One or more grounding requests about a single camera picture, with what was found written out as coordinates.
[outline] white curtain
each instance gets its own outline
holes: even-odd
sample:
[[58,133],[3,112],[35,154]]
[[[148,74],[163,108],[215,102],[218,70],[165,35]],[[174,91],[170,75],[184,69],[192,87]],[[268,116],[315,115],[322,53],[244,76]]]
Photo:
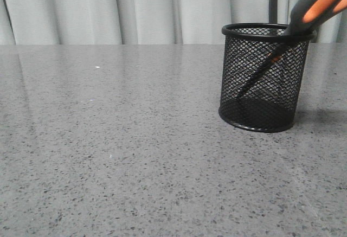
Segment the white curtain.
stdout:
[[[0,44],[223,44],[223,25],[288,23],[296,1],[273,12],[269,0],[0,0]],[[317,41],[346,41],[346,19],[322,25]]]

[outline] table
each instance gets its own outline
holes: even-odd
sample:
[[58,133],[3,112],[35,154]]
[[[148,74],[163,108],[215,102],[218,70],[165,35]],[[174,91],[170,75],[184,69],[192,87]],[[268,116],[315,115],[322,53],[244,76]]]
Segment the table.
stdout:
[[0,236],[347,236],[347,44],[295,125],[218,115],[223,46],[0,47]]

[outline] black mesh pen holder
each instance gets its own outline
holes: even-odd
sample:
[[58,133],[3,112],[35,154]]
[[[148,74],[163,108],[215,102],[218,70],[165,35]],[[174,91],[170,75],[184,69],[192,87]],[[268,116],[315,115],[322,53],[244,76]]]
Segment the black mesh pen holder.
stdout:
[[281,36],[287,25],[244,23],[226,36],[219,114],[241,129],[280,132],[293,126],[310,33]]

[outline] gray countertop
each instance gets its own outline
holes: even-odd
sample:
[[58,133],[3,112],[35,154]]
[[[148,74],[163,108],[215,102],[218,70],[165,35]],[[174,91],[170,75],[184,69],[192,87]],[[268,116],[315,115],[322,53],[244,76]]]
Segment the gray countertop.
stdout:
[[347,236],[347,44],[288,131],[218,115],[223,46],[0,47],[0,236]]

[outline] pen holder base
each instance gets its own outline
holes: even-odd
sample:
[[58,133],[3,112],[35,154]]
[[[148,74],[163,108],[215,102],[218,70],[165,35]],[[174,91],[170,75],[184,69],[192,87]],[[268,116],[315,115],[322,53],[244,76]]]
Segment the pen holder base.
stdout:
[[[282,36],[286,28],[264,23],[223,27],[226,44],[219,114],[229,124],[257,132],[280,132],[293,126],[306,53],[316,33]],[[279,48],[285,50],[274,64],[245,89]]]

